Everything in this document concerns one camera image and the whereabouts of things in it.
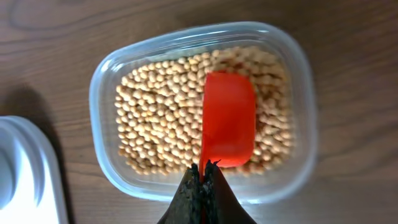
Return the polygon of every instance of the red measuring scoop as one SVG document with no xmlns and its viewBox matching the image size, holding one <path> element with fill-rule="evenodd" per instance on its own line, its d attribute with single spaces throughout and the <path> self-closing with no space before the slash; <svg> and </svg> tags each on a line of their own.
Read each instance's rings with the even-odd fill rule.
<svg viewBox="0 0 398 224">
<path fill-rule="evenodd" d="M 238 74 L 209 73 L 203 100 L 200 174 L 208 159 L 220 167 L 247 162 L 254 149 L 256 98 L 251 83 Z"/>
</svg>

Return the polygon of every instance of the clear plastic container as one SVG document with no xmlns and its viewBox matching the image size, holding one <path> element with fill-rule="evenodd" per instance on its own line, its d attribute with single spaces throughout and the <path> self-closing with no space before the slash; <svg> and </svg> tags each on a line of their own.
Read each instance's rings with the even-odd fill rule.
<svg viewBox="0 0 398 224">
<path fill-rule="evenodd" d="M 316 110 L 312 73 L 299 45 L 280 29 L 260 22 L 232 22 L 194 27 L 154 37 L 109 54 L 97 67 L 90 85 L 90 114 L 98 162 L 109 181 L 129 195 L 171 201 L 182 174 L 138 175 L 118 151 L 114 97 L 121 77 L 133 68 L 165 59 L 255 45 L 278 55 L 291 82 L 295 149 L 279 169 L 266 175 L 227 176 L 241 203 L 268 203 L 297 190 L 312 172 L 317 152 Z"/>
</svg>

